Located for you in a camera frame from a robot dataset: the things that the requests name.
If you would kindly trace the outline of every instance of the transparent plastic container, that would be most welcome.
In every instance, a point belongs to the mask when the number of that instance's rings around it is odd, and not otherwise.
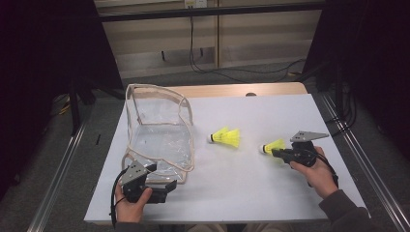
[[[123,169],[133,160],[142,165],[156,163],[157,171],[147,183],[186,181],[194,168],[193,126],[190,103],[170,89],[131,84],[126,93],[129,141],[122,159]]]

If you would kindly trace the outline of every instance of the shuttlecock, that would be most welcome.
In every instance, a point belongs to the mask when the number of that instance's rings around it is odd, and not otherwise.
[[[216,131],[215,133],[211,134],[211,136],[208,137],[208,142],[210,143],[214,143],[218,140],[220,140],[220,137],[222,136],[223,133],[226,133],[229,131],[228,127],[224,127],[218,131]]]
[[[223,143],[237,148],[239,147],[240,133],[238,129],[228,131],[228,128],[225,127],[211,134],[210,138],[212,143]]]
[[[259,147],[259,152],[272,155],[273,149],[279,150],[279,149],[285,149],[285,148],[286,148],[286,144],[284,143],[283,139],[280,138],[269,144],[261,145]]]

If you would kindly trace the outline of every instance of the human hand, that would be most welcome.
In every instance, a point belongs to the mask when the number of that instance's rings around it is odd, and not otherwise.
[[[124,198],[125,195],[121,186],[117,184],[115,189],[115,199],[119,201],[117,203],[117,221],[118,222],[140,222],[142,220],[142,213],[145,204],[151,197],[153,190],[147,188],[142,192],[141,197],[139,197],[136,203],[131,203]]]
[[[314,149],[316,149],[317,153],[325,156],[321,147],[314,147]],[[306,167],[295,161],[291,161],[290,166],[302,173],[310,185],[314,187],[317,194],[323,199],[338,190],[328,165],[322,160],[316,159],[316,163],[312,167]]]

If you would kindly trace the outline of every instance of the white table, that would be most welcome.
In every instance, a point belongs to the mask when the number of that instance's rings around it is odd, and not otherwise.
[[[325,219],[321,198],[301,174],[262,155],[258,146],[297,131],[329,133],[311,95],[189,98],[193,113],[195,168],[187,182],[170,192],[166,203],[147,205],[144,220],[152,223],[246,223]],[[126,150],[127,120],[123,111],[86,221],[109,224],[110,193]],[[209,144],[206,136],[228,126],[240,129],[238,149]],[[339,177],[339,187],[365,207],[331,137],[321,146]]]

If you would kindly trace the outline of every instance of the dark sleeve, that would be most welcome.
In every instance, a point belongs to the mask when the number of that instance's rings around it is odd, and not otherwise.
[[[381,231],[370,220],[367,209],[357,207],[343,190],[332,193],[319,206],[331,221],[332,232]]]
[[[145,227],[140,223],[117,222],[115,232],[145,232]]]

